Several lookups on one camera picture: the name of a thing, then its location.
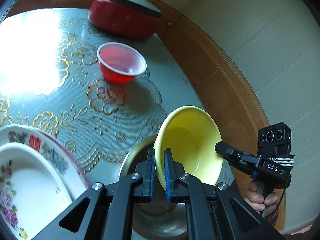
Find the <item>gray pot lid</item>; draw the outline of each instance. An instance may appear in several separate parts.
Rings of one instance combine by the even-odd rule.
[[[160,17],[162,12],[147,0],[110,0],[125,6],[128,6],[145,14]]]

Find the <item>white bowl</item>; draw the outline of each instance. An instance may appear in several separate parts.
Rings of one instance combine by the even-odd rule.
[[[0,146],[0,209],[17,239],[32,239],[72,200],[51,164],[21,143]]]
[[[51,163],[66,185],[72,200],[78,198],[90,183],[76,160],[58,140],[49,134],[31,126],[11,124],[0,129],[0,146],[19,142],[35,148]]]

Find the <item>sleeve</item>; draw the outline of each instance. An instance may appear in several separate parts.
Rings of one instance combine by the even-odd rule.
[[[285,239],[287,240],[302,240],[304,238],[304,236],[306,235],[306,233],[303,234],[294,234],[294,235],[284,235]]]

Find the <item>hand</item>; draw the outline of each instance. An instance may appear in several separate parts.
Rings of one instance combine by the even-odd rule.
[[[276,192],[269,194],[266,199],[261,194],[257,193],[258,185],[252,180],[248,185],[248,190],[245,192],[244,199],[257,212],[266,209],[266,216],[271,214],[279,202],[279,195]]]

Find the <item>blue gripper pad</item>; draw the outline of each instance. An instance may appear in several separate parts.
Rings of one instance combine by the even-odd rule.
[[[151,165],[151,176],[150,176],[150,198],[153,197],[153,187],[154,187],[154,181],[155,181],[155,154],[152,155],[152,165]]]
[[[164,152],[164,175],[165,175],[165,188],[167,191],[167,201],[171,202],[170,174],[169,174],[168,156],[166,152]]]

